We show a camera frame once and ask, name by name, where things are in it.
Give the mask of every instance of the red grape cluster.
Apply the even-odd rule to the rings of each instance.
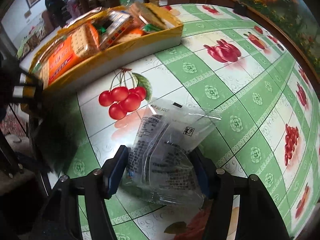
[[[124,77],[126,70],[120,73],[120,79]],[[99,104],[101,106],[109,107],[109,116],[112,119],[120,120],[124,118],[128,112],[133,112],[139,108],[141,101],[146,98],[147,91],[144,87],[134,86],[128,89],[127,86],[121,86],[113,88],[111,90],[112,84],[109,90],[103,91],[99,95]]]
[[[299,138],[299,130],[298,127],[290,127],[288,124],[285,125],[285,146],[284,146],[284,164],[288,165],[288,159],[292,158],[292,154],[297,146],[297,141]]]

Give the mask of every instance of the transparent plastic package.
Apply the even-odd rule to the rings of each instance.
[[[153,98],[130,150],[123,187],[141,188],[149,202],[201,207],[203,196],[188,154],[219,120],[218,111]]]

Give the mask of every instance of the orange cracker package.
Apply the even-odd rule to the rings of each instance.
[[[98,47],[99,35],[92,24],[85,23],[76,28],[63,42],[57,44],[43,62],[39,77],[44,88],[70,68],[97,53]]]

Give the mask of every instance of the green leaf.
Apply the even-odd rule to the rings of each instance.
[[[164,233],[178,235],[185,233],[187,231],[187,224],[184,221],[175,222],[169,225],[165,230]]]
[[[150,101],[152,97],[152,87],[148,79],[138,73],[132,73],[134,80],[137,82],[138,87],[144,87],[147,91],[146,101]]]

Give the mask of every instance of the floral wall mural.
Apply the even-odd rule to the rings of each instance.
[[[303,0],[240,1],[259,11],[280,27],[320,74],[320,27]]]

